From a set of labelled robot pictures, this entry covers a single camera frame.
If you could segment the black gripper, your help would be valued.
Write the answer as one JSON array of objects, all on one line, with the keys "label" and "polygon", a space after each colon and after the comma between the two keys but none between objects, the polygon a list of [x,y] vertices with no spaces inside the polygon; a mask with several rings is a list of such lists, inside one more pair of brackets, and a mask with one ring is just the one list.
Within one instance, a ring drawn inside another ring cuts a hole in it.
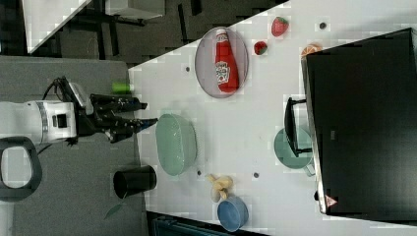
[{"label": "black gripper", "polygon": [[103,133],[111,143],[116,137],[131,137],[145,130],[158,121],[152,119],[124,119],[117,121],[114,108],[117,111],[137,111],[148,107],[137,97],[112,96],[92,93],[89,96],[90,107],[80,108],[78,113],[78,136],[87,137],[95,133]]}]

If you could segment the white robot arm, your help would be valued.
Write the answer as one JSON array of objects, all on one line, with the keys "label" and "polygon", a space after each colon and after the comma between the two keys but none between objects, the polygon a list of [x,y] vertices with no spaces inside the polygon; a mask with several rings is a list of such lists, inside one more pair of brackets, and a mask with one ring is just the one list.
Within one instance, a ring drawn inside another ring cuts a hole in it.
[{"label": "white robot arm", "polygon": [[135,97],[94,94],[92,101],[82,104],[68,101],[33,100],[1,103],[1,157],[27,157],[30,177],[19,187],[1,182],[1,200],[6,203],[22,201],[33,194],[42,180],[38,158],[39,145],[67,142],[74,145],[78,138],[104,134],[111,143],[132,137],[156,124],[152,119],[127,119],[123,112],[145,109]]}]

